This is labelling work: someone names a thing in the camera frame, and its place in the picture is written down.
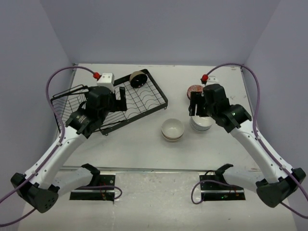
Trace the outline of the blue zigzag patterned bowl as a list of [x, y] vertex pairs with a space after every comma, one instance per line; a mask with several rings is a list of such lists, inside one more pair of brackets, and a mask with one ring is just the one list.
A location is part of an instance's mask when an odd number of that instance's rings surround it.
[[188, 99], [191, 99], [191, 93], [192, 92], [202, 92], [203, 91], [202, 85], [191, 85], [187, 90], [187, 97]]

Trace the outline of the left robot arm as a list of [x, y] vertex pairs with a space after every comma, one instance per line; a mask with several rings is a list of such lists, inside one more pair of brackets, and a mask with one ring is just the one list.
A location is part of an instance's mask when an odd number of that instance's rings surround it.
[[127, 110], [125, 88], [120, 87], [119, 93], [117, 99], [107, 87], [90, 87], [85, 93], [85, 101], [61, 124], [60, 136], [47, 152], [24, 174], [12, 176], [11, 183], [17, 194], [38, 212], [47, 212], [60, 196], [72, 190], [99, 186], [99, 171], [90, 164], [83, 164], [67, 177], [56, 179], [55, 176], [70, 155], [101, 128], [110, 112]]

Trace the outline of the light blue bowl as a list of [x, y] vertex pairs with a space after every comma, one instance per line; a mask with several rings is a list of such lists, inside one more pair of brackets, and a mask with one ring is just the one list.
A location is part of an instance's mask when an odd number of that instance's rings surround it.
[[203, 133], [203, 132], [208, 131], [211, 127], [192, 127], [192, 128], [197, 132]]
[[213, 124], [212, 118], [210, 117], [192, 116], [191, 121], [201, 126], [208, 126], [210, 124]]
[[190, 121], [190, 125], [191, 127], [196, 130], [196, 131], [200, 131], [200, 132], [204, 132], [209, 130], [212, 127], [212, 124], [208, 125], [208, 126], [201, 126], [198, 124], [193, 123], [192, 121]]

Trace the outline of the tan and black bowl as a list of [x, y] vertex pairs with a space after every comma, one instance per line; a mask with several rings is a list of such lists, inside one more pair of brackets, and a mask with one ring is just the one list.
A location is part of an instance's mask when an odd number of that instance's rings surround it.
[[147, 82], [147, 75], [142, 71], [133, 72], [129, 77], [130, 85], [133, 88], [140, 88]]

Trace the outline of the beige bowl with flower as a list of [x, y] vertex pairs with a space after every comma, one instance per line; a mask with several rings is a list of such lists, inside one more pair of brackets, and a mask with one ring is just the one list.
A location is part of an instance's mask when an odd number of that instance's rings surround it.
[[181, 134], [179, 137], [171, 138], [162, 132], [162, 136], [167, 142], [177, 142], [183, 137], [183, 134]]

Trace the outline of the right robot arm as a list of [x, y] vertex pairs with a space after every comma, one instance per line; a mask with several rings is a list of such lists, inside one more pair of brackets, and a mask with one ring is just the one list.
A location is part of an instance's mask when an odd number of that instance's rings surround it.
[[259, 167], [258, 172], [225, 164], [215, 171], [212, 183], [220, 189], [241, 187], [255, 192], [269, 207], [276, 207], [294, 193], [306, 177], [301, 168], [293, 168], [271, 147], [256, 128], [250, 114], [239, 104], [231, 105], [224, 88], [207, 85], [202, 92], [192, 91], [190, 116], [211, 117], [232, 135]]

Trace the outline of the light blue bowl front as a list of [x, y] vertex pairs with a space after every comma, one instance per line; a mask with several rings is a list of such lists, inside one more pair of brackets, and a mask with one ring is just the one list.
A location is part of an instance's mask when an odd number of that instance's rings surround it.
[[211, 127], [192, 127], [192, 128], [197, 132], [203, 133], [203, 132], [208, 131]]

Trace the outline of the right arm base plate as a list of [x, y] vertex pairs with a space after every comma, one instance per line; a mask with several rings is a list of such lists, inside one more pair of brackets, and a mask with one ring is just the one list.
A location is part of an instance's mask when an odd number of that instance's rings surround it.
[[[207, 171], [199, 175], [200, 181], [213, 180], [221, 183], [226, 181], [214, 171]], [[224, 186], [214, 182], [203, 182], [200, 184], [202, 201], [244, 201], [246, 200], [244, 189], [241, 187]]]

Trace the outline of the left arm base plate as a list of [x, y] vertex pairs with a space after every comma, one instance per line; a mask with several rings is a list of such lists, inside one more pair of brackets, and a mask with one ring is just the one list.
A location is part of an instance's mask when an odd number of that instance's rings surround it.
[[94, 184], [95, 189], [86, 190], [74, 190], [69, 195], [71, 201], [95, 201], [95, 202], [114, 202], [116, 192], [113, 186], [115, 186], [115, 174], [101, 174], [99, 181]]

